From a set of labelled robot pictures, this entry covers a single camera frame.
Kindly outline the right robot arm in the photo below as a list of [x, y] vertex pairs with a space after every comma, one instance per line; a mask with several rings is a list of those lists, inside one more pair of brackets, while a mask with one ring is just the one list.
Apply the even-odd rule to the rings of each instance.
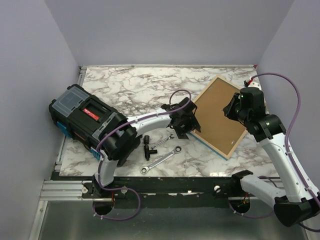
[[286, 227], [317, 216], [320, 191], [303, 170], [280, 118], [266, 113], [264, 93], [257, 87], [244, 87], [233, 95], [223, 112], [254, 136], [271, 159], [283, 184], [283, 189], [279, 189], [251, 171], [243, 170], [232, 175], [230, 191], [236, 196], [253, 194], [270, 206]]

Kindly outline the blue picture frame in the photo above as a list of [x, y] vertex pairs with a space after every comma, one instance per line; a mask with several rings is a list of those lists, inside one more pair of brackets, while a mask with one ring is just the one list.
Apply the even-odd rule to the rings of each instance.
[[239, 92], [239, 86], [216, 76], [193, 100], [200, 131], [194, 130], [191, 135], [226, 160], [247, 134], [243, 125], [228, 119], [223, 112], [233, 95]]

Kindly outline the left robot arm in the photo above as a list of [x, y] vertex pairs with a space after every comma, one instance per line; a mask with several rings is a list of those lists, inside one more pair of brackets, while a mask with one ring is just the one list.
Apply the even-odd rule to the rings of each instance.
[[125, 162], [135, 150], [143, 134], [171, 128], [179, 139], [187, 139], [187, 133], [200, 130], [195, 116], [197, 105], [185, 97], [175, 104], [164, 104], [157, 110], [139, 116], [114, 116], [99, 135], [96, 151], [100, 154], [96, 183], [93, 191], [101, 198], [111, 191], [111, 183], [118, 163]]

